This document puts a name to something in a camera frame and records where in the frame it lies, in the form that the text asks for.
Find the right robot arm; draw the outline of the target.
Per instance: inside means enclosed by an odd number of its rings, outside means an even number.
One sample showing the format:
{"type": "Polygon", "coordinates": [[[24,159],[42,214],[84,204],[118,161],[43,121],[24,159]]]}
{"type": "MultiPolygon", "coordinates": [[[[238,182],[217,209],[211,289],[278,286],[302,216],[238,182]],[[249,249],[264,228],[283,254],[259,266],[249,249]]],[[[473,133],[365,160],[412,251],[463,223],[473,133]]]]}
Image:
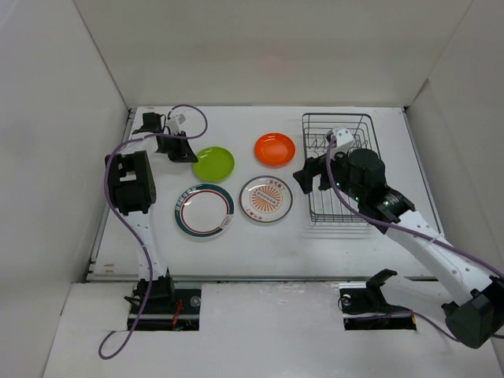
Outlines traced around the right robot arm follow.
{"type": "Polygon", "coordinates": [[[503,326],[503,273],[434,231],[405,195],[387,185],[385,173],[376,152],[356,149],[309,157],[293,177],[308,195],[319,176],[320,190],[352,198],[358,205],[351,210],[354,215],[413,255],[450,295],[441,309],[458,342],[477,349],[498,337],[503,326]]]}

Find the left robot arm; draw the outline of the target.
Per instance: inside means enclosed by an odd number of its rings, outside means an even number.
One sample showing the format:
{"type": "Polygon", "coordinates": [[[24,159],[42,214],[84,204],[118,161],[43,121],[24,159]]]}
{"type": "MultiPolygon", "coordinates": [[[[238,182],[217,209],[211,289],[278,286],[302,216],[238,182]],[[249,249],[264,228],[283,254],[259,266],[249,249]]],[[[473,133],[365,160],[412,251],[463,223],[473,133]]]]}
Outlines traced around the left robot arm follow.
{"type": "MultiPolygon", "coordinates": [[[[157,151],[167,154],[170,161],[192,163],[198,159],[188,144],[186,132],[181,129],[185,121],[183,114],[169,114],[166,121],[161,121],[159,114],[145,113],[137,132],[143,136],[155,134],[157,151]]],[[[152,208],[157,192],[148,153],[145,150],[116,152],[107,155],[105,163],[108,203],[139,243],[139,280],[132,296],[126,300],[134,313],[140,309],[147,314],[176,312],[182,308],[182,300],[177,297],[169,268],[160,257],[154,232],[152,208]]]]}

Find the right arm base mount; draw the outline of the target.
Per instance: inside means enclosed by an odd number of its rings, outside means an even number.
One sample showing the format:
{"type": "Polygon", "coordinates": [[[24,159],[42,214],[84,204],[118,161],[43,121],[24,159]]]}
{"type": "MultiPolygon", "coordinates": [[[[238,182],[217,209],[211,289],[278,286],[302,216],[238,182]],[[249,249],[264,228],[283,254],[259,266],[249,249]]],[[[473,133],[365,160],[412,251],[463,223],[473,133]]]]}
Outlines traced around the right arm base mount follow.
{"type": "Polygon", "coordinates": [[[410,309],[387,303],[380,289],[340,287],[338,307],[346,331],[416,331],[410,309]]]}

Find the orange plate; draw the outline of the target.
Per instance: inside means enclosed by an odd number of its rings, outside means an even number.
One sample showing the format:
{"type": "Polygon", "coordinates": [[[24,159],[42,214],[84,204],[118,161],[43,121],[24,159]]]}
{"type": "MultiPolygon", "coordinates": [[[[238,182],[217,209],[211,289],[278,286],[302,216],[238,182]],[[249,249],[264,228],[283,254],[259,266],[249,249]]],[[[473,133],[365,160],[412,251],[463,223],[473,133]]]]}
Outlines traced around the orange plate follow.
{"type": "Polygon", "coordinates": [[[293,140],[282,133],[272,132],[262,135],[254,145],[255,157],[269,167],[288,164],[296,153],[293,140]]]}

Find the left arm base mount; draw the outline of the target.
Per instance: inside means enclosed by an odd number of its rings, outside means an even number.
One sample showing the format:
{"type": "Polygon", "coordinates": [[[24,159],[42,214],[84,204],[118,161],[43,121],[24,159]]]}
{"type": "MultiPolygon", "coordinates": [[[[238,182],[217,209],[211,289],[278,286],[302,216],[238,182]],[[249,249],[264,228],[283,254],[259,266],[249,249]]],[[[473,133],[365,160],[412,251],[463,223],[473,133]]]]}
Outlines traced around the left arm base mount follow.
{"type": "Polygon", "coordinates": [[[146,306],[136,331],[197,331],[199,330],[202,289],[182,285],[170,287],[153,282],[146,306]]]}

